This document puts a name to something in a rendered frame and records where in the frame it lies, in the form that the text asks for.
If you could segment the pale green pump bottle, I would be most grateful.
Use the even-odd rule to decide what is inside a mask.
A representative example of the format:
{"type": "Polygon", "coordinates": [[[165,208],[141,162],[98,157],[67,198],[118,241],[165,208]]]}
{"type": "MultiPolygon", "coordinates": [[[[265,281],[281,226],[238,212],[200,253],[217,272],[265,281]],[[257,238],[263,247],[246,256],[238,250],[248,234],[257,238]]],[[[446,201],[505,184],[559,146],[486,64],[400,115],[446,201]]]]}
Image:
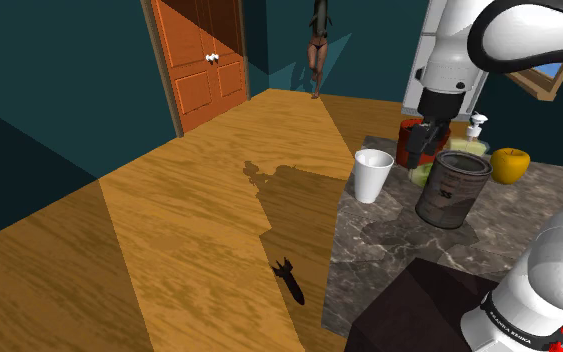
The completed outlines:
{"type": "Polygon", "coordinates": [[[482,157],[489,149],[489,145],[479,139],[482,132],[482,124],[488,118],[478,112],[474,112],[469,119],[464,138],[450,138],[446,148],[452,151],[463,151],[482,157]]]}

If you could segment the red container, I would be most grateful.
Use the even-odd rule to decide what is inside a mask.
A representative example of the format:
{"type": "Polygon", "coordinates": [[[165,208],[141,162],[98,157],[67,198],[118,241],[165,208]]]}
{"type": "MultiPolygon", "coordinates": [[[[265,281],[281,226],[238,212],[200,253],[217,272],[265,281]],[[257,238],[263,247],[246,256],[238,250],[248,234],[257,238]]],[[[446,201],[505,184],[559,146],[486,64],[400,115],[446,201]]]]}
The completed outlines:
{"type": "MultiPolygon", "coordinates": [[[[411,128],[416,124],[420,124],[422,121],[423,121],[422,118],[413,118],[413,119],[404,120],[400,124],[395,160],[396,163],[401,165],[402,167],[407,167],[407,160],[409,153],[406,151],[406,144],[411,135],[411,128]]],[[[450,134],[451,134],[451,130],[448,130],[444,135],[444,137],[440,140],[434,155],[422,154],[418,164],[423,165],[427,163],[432,163],[437,153],[440,152],[447,144],[450,134]]]]}

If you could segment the pale green flat thing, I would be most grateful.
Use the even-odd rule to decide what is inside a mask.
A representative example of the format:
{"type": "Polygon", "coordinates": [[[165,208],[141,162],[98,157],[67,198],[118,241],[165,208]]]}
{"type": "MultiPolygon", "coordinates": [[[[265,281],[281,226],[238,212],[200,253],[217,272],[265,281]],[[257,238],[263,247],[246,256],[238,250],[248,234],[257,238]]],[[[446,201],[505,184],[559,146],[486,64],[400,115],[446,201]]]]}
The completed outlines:
{"type": "Polygon", "coordinates": [[[419,187],[424,187],[432,166],[432,163],[425,163],[418,165],[415,169],[410,169],[408,173],[409,180],[419,187]]]}

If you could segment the grey metal can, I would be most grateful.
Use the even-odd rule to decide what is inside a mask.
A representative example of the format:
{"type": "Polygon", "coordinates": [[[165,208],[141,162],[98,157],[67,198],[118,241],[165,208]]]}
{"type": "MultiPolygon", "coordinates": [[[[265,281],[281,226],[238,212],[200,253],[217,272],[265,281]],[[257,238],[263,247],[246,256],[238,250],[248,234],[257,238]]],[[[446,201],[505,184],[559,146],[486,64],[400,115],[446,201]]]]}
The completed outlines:
{"type": "Polygon", "coordinates": [[[415,206],[417,215],[438,228],[461,227],[492,171],[491,164],[478,155],[439,152],[415,206]]]}

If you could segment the yellow apple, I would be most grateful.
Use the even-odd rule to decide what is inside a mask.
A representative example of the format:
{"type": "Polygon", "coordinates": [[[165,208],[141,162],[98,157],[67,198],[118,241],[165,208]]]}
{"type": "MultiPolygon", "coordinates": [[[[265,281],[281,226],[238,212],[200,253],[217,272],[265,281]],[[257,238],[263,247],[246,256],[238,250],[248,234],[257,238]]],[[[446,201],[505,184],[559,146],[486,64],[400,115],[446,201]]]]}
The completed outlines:
{"type": "Polygon", "coordinates": [[[496,150],[490,158],[492,179],[500,184],[513,184],[527,171],[531,162],[528,153],[515,148],[496,150]]]}

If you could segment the white cup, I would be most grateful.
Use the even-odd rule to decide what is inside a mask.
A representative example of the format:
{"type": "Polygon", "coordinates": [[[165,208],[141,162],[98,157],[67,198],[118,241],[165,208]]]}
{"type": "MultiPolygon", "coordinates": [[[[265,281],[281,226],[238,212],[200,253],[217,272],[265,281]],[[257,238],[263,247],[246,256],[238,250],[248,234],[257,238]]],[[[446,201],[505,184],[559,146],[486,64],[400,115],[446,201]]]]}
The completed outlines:
{"type": "Polygon", "coordinates": [[[394,158],[378,149],[362,149],[355,153],[354,194],[362,203],[373,203],[380,194],[394,158]]]}

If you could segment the wooden framed window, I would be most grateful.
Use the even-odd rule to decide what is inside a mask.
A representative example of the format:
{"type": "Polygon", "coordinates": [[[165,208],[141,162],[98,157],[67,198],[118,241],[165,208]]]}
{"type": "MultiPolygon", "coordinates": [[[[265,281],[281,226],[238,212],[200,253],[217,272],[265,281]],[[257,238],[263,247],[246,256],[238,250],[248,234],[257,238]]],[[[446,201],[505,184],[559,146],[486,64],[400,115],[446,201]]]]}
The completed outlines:
{"type": "Polygon", "coordinates": [[[537,100],[553,101],[563,83],[563,63],[558,66],[554,76],[536,68],[507,73],[506,76],[537,100]]]}

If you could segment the standing human figure statue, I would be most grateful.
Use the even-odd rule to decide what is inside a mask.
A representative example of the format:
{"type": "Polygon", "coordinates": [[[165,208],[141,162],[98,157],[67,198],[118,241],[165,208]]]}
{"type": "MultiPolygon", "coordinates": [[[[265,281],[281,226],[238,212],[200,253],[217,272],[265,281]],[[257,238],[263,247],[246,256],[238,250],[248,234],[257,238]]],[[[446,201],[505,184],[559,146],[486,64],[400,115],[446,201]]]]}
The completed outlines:
{"type": "Polygon", "coordinates": [[[316,83],[313,99],[317,99],[320,93],[323,66],[328,52],[327,25],[331,23],[328,15],[328,0],[314,0],[314,13],[309,22],[312,35],[307,48],[309,69],[312,71],[311,79],[316,83]]]}

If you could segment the dark robot stand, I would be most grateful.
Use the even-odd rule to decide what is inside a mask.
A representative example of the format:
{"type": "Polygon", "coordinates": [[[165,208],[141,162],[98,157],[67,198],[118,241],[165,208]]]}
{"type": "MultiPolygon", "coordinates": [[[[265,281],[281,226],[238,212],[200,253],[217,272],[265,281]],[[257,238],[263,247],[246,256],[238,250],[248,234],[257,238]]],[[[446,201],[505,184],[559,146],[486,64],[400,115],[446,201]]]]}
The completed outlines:
{"type": "Polygon", "coordinates": [[[355,319],[344,352],[471,352],[462,315],[496,286],[416,258],[355,319]]]}

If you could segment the black bomb-shaped thing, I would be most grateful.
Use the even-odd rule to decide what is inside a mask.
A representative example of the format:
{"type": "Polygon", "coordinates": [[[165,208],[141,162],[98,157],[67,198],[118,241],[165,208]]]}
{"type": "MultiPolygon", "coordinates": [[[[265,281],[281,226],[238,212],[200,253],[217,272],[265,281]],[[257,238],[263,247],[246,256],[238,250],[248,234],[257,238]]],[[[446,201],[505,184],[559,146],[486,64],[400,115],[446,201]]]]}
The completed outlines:
{"type": "Polygon", "coordinates": [[[302,289],[300,288],[300,285],[298,284],[292,273],[293,266],[291,262],[287,258],[284,258],[283,263],[277,261],[276,267],[271,267],[271,269],[277,277],[280,277],[284,281],[293,299],[298,304],[304,305],[305,297],[302,289]]]}

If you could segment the orange double door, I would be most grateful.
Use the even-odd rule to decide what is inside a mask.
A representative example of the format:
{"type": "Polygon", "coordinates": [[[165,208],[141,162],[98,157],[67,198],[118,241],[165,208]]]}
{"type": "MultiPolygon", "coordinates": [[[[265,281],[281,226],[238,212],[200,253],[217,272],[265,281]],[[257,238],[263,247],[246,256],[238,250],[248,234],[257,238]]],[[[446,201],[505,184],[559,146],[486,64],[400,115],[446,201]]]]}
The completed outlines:
{"type": "Polygon", "coordinates": [[[174,129],[250,98],[243,0],[140,0],[174,129]]]}

